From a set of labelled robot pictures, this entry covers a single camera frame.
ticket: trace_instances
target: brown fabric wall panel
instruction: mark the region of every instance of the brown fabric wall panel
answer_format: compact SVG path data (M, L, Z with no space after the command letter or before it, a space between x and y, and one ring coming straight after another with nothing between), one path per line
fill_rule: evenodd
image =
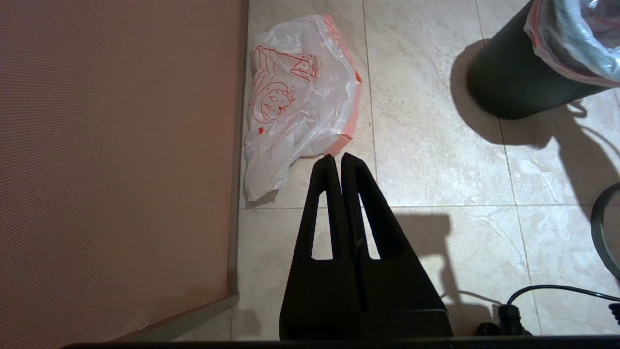
M0 2L0 347L228 295L241 6Z

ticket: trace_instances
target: white plastic bag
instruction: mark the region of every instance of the white plastic bag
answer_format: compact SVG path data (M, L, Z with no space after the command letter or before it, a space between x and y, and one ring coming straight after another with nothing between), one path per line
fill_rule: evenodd
M556 72L620 86L620 1L534 0L523 29L535 54Z
M352 139L361 78L330 16L254 37L245 139L248 200L286 184L300 156L336 154Z

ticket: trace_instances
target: trash bag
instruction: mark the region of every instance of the trash bag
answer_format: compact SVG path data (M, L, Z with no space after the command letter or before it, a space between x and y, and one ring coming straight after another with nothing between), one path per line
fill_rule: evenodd
M620 86L620 1L534 0L523 29L535 54L556 72Z
M251 64L245 188L256 201L286 184L300 156L335 155L352 139L361 78L327 15L256 35Z

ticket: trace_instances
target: trash can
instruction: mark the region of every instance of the trash can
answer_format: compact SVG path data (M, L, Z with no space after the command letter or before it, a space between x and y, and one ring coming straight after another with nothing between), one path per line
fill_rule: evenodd
M528 117L610 88L566 78L534 53L523 30L533 3L486 43L467 72L472 97L503 119Z

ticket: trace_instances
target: tile floor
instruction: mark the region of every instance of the tile floor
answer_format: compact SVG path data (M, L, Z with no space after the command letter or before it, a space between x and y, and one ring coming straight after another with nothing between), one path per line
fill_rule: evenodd
M568 284L620 296L594 251L588 220L599 193L619 181L620 96L606 91L524 120L499 121L482 112L463 85L467 63L484 40L525 3L250 2L250 37L309 14L334 18L365 81L355 139L345 151L366 161L376 175L444 295L458 335L495 319L493 305L530 284ZM248 87L249 73L246 79ZM205 328L217 328L228 331L219 338L278 339L278 315L315 160L295 163L288 185L275 196L248 203L242 195L241 300L192 338L209 339L213 331ZM619 227L618 216L608 214L606 224ZM328 229L321 209L322 240L315 250L322 256L329 254ZM536 291L516 304L535 335L620 334L608 301Z

